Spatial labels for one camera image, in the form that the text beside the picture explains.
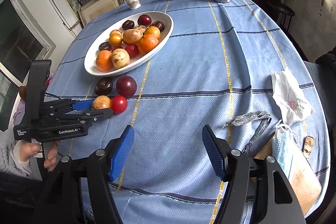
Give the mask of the person's left hand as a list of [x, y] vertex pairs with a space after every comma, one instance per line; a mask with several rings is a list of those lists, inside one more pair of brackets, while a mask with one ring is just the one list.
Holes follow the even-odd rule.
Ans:
[[[57, 162], [57, 154], [58, 154], [58, 145], [59, 141], [55, 141], [52, 144], [50, 151], [47, 154], [47, 158], [44, 162], [45, 169], [49, 171], [54, 170]], [[31, 156], [37, 154], [41, 149], [41, 145], [37, 143], [29, 143], [24, 141], [19, 149], [19, 159], [21, 163], [28, 162]]]

